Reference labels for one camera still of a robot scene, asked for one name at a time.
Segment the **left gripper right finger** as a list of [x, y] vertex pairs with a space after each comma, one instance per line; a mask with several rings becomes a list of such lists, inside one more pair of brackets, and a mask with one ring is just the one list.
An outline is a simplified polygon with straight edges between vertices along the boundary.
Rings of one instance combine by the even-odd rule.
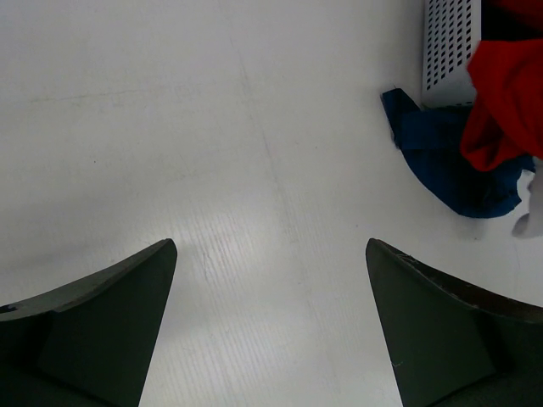
[[382, 240], [372, 294], [404, 406], [540, 406], [542, 309], [436, 270]]

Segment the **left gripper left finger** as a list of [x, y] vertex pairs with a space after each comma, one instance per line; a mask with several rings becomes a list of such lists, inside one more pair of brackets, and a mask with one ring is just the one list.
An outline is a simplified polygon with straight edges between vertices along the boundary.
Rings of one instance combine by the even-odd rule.
[[1, 308], [3, 406], [137, 406], [177, 251], [170, 239]]

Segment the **white t shirt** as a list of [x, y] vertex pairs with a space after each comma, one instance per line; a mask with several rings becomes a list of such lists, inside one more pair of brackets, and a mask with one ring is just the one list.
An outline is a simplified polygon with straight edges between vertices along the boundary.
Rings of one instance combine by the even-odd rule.
[[543, 188], [542, 160], [533, 158], [535, 175], [529, 184], [529, 209], [521, 216], [512, 229], [516, 238], [529, 239], [542, 236]]

